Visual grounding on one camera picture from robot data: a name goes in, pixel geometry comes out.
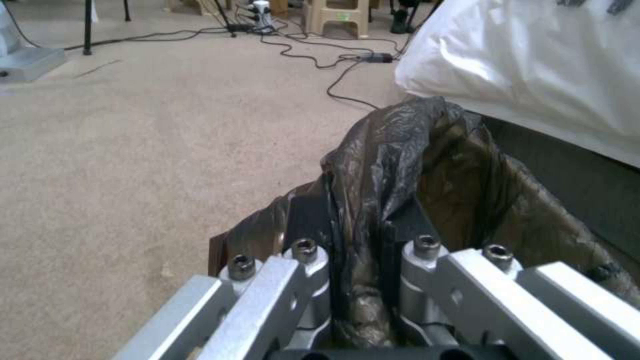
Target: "electrical cord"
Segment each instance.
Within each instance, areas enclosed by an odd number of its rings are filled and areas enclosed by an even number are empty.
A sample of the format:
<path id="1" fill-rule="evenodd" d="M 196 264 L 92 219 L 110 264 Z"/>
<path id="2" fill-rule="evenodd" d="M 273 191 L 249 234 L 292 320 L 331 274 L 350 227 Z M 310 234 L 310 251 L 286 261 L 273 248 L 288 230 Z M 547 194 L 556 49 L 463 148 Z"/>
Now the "electrical cord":
<path id="1" fill-rule="evenodd" d="M 317 69 L 332 69 L 335 68 L 338 64 L 345 62 L 345 61 L 353 61 L 354 63 L 352 65 L 350 65 L 349 67 L 347 67 L 342 74 L 340 74 L 340 76 L 331 84 L 329 85 L 329 87 L 326 89 L 326 94 L 334 99 L 340 99 L 340 100 L 347 100 L 347 101 L 353 101 L 353 102 L 357 102 L 359 104 L 363 104 L 366 106 L 369 106 L 375 110 L 379 109 L 379 107 L 377 107 L 376 105 L 371 104 L 370 102 L 364 101 L 364 100 L 360 100 L 360 99 L 355 99 L 354 97 L 348 97 L 348 96 L 343 96 L 343 95 L 337 95 L 335 93 L 332 92 L 332 89 L 334 87 L 336 87 L 340 81 L 342 81 L 344 79 L 344 77 L 346 76 L 346 74 L 349 71 L 352 71 L 358 64 L 363 63 L 365 61 L 367 61 L 367 59 L 369 57 L 372 57 L 374 54 L 376 54 L 375 51 L 373 51 L 372 49 L 366 48 L 366 47 L 348 47 L 348 46 L 343 46 L 343 45 L 337 45 L 337 44 L 329 44 L 329 43 L 323 43 L 323 42 L 310 42 L 310 41 L 305 41 L 308 38 L 308 35 L 306 33 L 302 33 L 302 35 L 304 36 L 304 38 L 298 38 L 296 36 L 291 36 L 291 34 L 285 34 L 282 33 L 280 30 L 284 29 L 288 26 L 288 23 L 283 22 L 281 20 L 275 19 L 277 22 L 283 24 L 283 26 L 280 26 L 279 28 L 272 28 L 272 31 L 268 34 L 264 34 L 261 33 L 260 34 L 260 42 L 262 42 L 263 44 L 268 44 L 268 45 L 277 45 L 277 46 L 284 46 L 285 49 L 280 51 L 280 55 L 282 56 L 286 56 L 288 58 L 303 58 L 303 59 L 309 59 L 312 60 L 314 62 L 314 66 Z M 295 41 L 295 42 L 299 42 L 302 44 L 310 44 L 310 45 L 320 45 L 320 46 L 328 46 L 328 47 L 335 47 L 337 49 L 343 49 L 343 50 L 348 50 L 348 51 L 360 51 L 362 53 L 358 53 L 358 54 L 340 54 L 338 55 L 338 58 L 331 64 L 327 64 L 327 65 L 320 65 L 317 58 L 315 56 L 311 56 L 311 55 L 300 55 L 300 54 L 289 54 L 289 51 L 293 50 L 293 45 L 285 43 L 285 42 L 271 42 L 271 41 L 267 41 L 265 40 L 265 35 L 267 36 L 281 36 L 284 37 L 286 39 Z"/>
<path id="2" fill-rule="evenodd" d="M 402 51 L 402 49 L 399 49 L 399 44 L 397 41 L 393 40 L 393 39 L 387 39 L 387 38 L 335 38 L 335 37 L 328 37 L 319 33 L 314 33 L 314 32 L 310 32 L 307 33 L 305 31 L 305 29 L 303 28 L 302 24 L 298 24 L 295 21 L 289 20 L 289 22 L 291 22 L 292 24 L 294 24 L 295 26 L 297 26 L 298 28 L 300 28 L 300 32 L 299 33 L 293 33 L 293 34 L 288 34 L 289 36 L 292 37 L 296 37 L 298 35 L 302 35 L 304 40 L 309 38 L 309 35 L 314 35 L 316 37 L 319 38 L 325 38 L 327 40 L 336 40 L 336 41 L 379 41 L 379 42 L 388 42 L 390 44 L 394 45 L 394 50 L 397 53 L 400 53 Z"/>
<path id="3" fill-rule="evenodd" d="M 22 38 L 29 44 L 31 44 L 34 47 L 42 47 L 36 43 L 34 43 L 33 41 L 31 41 L 22 31 L 22 29 L 20 28 L 20 25 L 18 25 L 17 20 L 15 19 L 15 16 L 13 16 L 13 13 L 11 12 L 11 9 L 9 8 L 9 6 L 7 6 L 6 1 L 2 0 L 2 3 L 4 4 L 4 7 L 7 9 L 7 13 L 9 14 L 9 17 L 11 17 L 11 20 L 13 22 L 13 25 L 15 25 L 16 29 L 18 30 L 18 33 L 20 34 L 20 36 L 22 36 Z M 226 27 L 222 27 L 222 28 L 203 28 L 203 29 L 199 29 L 199 30 L 188 30 L 188 29 L 183 29 L 183 30 L 178 30 L 178 31 L 172 31 L 169 33 L 151 33 L 151 34 L 147 34 L 147 35 L 139 35 L 139 36 L 135 36 L 135 37 L 126 37 L 126 38 L 117 38 L 117 39 L 111 39 L 111 40 L 103 40 L 103 41 L 98 41 L 98 42 L 94 42 L 91 45 L 92 46 L 99 46 L 99 45 L 106 45 L 106 44 L 115 44 L 115 43 L 119 43 L 119 42 L 173 42 L 173 41 L 183 41 L 183 40 L 189 40 L 192 38 L 195 38 L 196 36 L 200 35 L 200 34 L 219 34 L 219 33 L 226 33 L 227 29 Z M 171 36 L 171 35 L 178 35 L 181 33 L 189 33 L 190 35 L 186 36 L 186 37 L 181 37 L 181 38 L 158 38 L 158 39 L 154 39 L 152 37 L 160 37 L 160 36 Z M 64 48 L 65 51 L 70 51 L 70 50 L 75 50 L 75 49 L 80 49 L 84 47 L 84 45 L 74 45 L 74 46 L 69 46 Z"/>
<path id="4" fill-rule="evenodd" d="M 7 6 L 6 1 L 2 0 L 2 4 L 4 5 L 4 7 L 6 8 L 6 12 L 9 13 L 9 17 L 11 18 L 11 21 L 13 21 L 13 25 L 15 25 L 15 28 L 18 29 L 18 33 L 20 33 L 20 36 L 22 36 L 22 38 L 24 39 L 24 41 L 28 42 L 29 44 L 31 44 L 33 47 L 42 47 L 36 43 L 34 43 L 33 41 L 31 41 L 27 35 L 25 35 L 22 32 L 22 29 L 20 29 L 20 25 L 18 25 L 17 20 L 15 20 L 15 17 L 13 16 L 13 13 L 11 12 L 11 9 L 9 8 L 9 6 Z"/>
<path id="5" fill-rule="evenodd" d="M 360 100 L 360 99 L 355 99 L 354 97 L 348 97 L 348 96 L 342 96 L 342 95 L 336 95 L 331 93 L 331 89 L 334 88 L 336 85 L 338 85 L 338 83 L 340 83 L 340 81 L 344 78 L 344 76 L 351 70 L 353 70 L 353 68 L 355 68 L 357 65 L 361 64 L 364 60 L 358 60 L 356 62 L 354 62 L 351 66 L 349 66 L 348 68 L 344 69 L 344 71 L 342 72 L 342 74 L 340 74 L 340 76 L 331 84 L 329 85 L 329 87 L 326 89 L 326 94 L 329 95 L 330 97 L 333 97 L 334 99 L 340 99 L 340 100 L 348 100 L 348 101 L 353 101 L 353 102 L 359 102 L 360 104 L 363 105 L 367 105 L 372 107 L 374 110 L 379 110 L 380 108 L 371 104 L 370 102 L 366 102 L 364 100 Z"/>
<path id="6" fill-rule="evenodd" d="M 116 44 L 116 43 L 119 43 L 119 42 L 174 42 L 174 41 L 184 41 L 184 40 L 189 40 L 189 39 L 195 38 L 200 34 L 222 34 L 222 33 L 226 33 L 226 32 L 227 32 L 226 28 L 203 28 L 203 29 L 199 29 L 199 30 L 183 29 L 183 30 L 178 30 L 178 31 L 172 31 L 170 33 L 151 33 L 151 34 L 147 34 L 147 35 L 138 35 L 138 36 L 135 36 L 135 37 L 116 38 L 116 39 L 92 42 L 91 46 L 93 47 L 93 46 L 100 46 L 100 45 L 107 45 L 107 44 Z M 181 34 L 181 33 L 189 33 L 190 35 L 188 35 L 186 37 L 181 37 L 181 38 L 152 38 L 152 37 L 165 37 L 165 36 L 171 36 L 171 35 L 178 35 L 178 34 Z M 82 47 L 84 47 L 84 45 L 69 46 L 69 47 L 65 48 L 65 51 L 80 49 Z"/>

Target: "beige carpet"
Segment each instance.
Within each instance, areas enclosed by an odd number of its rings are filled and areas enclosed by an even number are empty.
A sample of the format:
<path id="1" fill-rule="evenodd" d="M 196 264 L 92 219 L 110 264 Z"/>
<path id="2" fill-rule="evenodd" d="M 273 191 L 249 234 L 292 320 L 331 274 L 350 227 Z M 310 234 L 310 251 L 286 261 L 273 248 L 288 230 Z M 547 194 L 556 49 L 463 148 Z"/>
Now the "beige carpet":
<path id="1" fill-rule="evenodd" d="M 69 46 L 82 41 L 83 3 L 9 5 L 32 40 Z M 165 13 L 163 0 L 130 3 L 125 23 L 121 1 L 97 2 L 94 40 L 216 26 Z M 374 11 L 371 36 L 404 42 L 390 23 Z M 323 63 L 344 52 L 295 49 Z M 1 358 L 111 357 L 206 274 L 210 235 L 319 175 L 368 109 L 324 93 L 348 64 L 320 71 L 279 50 L 255 35 L 107 45 L 0 87 Z M 362 65 L 336 92 L 395 103 L 394 66 Z"/>

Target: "black stand leg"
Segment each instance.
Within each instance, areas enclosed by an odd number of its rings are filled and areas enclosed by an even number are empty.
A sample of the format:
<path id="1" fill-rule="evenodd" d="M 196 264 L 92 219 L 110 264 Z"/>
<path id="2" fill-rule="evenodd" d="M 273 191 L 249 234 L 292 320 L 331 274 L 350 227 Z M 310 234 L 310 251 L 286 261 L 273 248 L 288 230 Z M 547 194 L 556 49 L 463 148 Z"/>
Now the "black stand leg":
<path id="1" fill-rule="evenodd" d="M 124 0 L 124 21 L 131 21 L 131 16 L 129 16 L 129 0 Z"/>
<path id="2" fill-rule="evenodd" d="M 83 54 L 91 55 L 91 5 L 93 0 L 84 0 L 84 50 Z"/>

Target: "bolt head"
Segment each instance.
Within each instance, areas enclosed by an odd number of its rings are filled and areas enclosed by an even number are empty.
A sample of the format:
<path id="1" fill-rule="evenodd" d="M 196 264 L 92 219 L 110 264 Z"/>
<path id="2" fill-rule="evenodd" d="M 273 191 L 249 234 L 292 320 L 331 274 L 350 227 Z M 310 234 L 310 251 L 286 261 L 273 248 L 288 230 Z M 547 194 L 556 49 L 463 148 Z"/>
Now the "bolt head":
<path id="1" fill-rule="evenodd" d="M 291 245 L 293 258 L 303 264 L 313 263 L 317 258 L 316 241 L 311 238 L 297 239 Z"/>
<path id="2" fill-rule="evenodd" d="M 423 234 L 413 239 L 413 253 L 421 259 L 434 260 L 440 252 L 440 240 Z"/>
<path id="3" fill-rule="evenodd" d="M 513 253 L 502 245 L 489 244 L 482 249 L 482 255 L 502 271 L 509 270 Z"/>
<path id="4" fill-rule="evenodd" d="M 247 280 L 255 275 L 255 260 L 253 256 L 236 255 L 229 266 L 229 278 L 236 281 Z"/>

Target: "power adapter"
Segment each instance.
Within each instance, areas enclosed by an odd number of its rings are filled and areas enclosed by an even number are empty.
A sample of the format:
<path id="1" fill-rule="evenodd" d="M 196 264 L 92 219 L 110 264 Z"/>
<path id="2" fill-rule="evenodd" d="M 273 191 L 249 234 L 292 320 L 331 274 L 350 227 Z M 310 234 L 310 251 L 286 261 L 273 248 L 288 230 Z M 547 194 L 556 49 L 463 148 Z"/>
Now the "power adapter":
<path id="1" fill-rule="evenodd" d="M 229 24 L 227 29 L 233 33 L 248 33 L 255 26 L 249 24 Z"/>
<path id="2" fill-rule="evenodd" d="M 373 53 L 362 60 L 367 63 L 391 63 L 394 61 L 394 57 L 389 53 Z"/>

